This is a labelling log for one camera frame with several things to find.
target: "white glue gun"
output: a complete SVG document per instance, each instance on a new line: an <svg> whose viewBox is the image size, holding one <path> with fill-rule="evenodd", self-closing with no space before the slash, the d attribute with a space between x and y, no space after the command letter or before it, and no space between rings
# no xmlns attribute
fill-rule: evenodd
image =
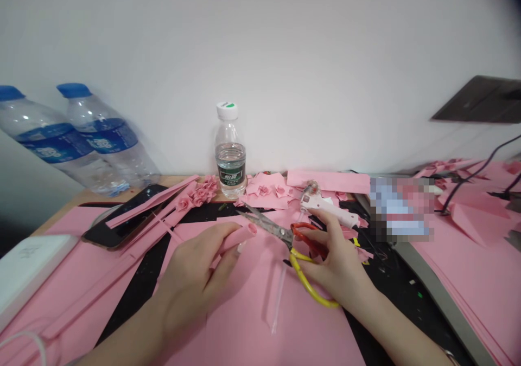
<svg viewBox="0 0 521 366"><path fill-rule="evenodd" d="M358 225L358 214L342 210L325 201L322 198L319 185L316 181L308 182L308 185L302 193L302 198L300 199L300 207L301 209L321 209L327 211L338 219L340 225L347 228L353 228L355 225Z"/></svg>

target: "blue label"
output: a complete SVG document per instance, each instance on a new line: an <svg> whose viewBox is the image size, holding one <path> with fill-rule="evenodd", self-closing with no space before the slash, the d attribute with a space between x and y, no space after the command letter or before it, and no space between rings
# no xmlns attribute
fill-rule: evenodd
<svg viewBox="0 0 521 366"><path fill-rule="evenodd" d="M19 135L16 140L49 164L75 160L92 152L85 139L68 123L39 127Z"/></svg>
<svg viewBox="0 0 521 366"><path fill-rule="evenodd" d="M97 120L80 127L80 134L104 155L124 151L137 144L137 137L121 118Z"/></svg>

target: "white bottle cap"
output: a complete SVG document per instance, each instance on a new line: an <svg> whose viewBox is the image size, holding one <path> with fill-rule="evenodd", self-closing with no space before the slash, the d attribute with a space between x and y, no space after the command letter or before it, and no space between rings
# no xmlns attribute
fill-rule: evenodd
<svg viewBox="0 0 521 366"><path fill-rule="evenodd" d="M217 103L217 116L222 120L234 120L239 118L239 109L235 103Z"/></svg>

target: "phone screen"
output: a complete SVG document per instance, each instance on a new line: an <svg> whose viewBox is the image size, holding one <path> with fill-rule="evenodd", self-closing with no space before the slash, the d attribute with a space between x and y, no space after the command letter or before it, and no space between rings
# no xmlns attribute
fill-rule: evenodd
<svg viewBox="0 0 521 366"><path fill-rule="evenodd" d="M129 219L121 225L114 227L113 229L110 229L105 223L108 220L116 218L117 216L132 210L142 203L145 203L154 195L165 191L166 189L167 187L159 184L152 184L146 187L134 198L124 203L121 207L108 215L101 222L97 223L91 229L86 231L83 234L82 239L84 239L84 241L88 241L109 249L115 249L119 247L124 241L127 241L127 238L132 235L132 232L134 232L141 225L146 223L147 220L149 220L157 206L154 206L153 208L136 215L135 217Z"/></svg>

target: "fingernail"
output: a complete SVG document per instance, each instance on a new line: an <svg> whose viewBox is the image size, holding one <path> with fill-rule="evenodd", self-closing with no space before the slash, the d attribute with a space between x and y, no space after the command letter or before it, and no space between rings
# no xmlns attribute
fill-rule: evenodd
<svg viewBox="0 0 521 366"><path fill-rule="evenodd" d="M237 254L238 254L238 255L241 255L241 253L243 252L243 249L244 249L244 247L246 246L246 243L247 243L247 242L248 242L248 240L243 241L241 244L239 244L239 245L237 246Z"/></svg>

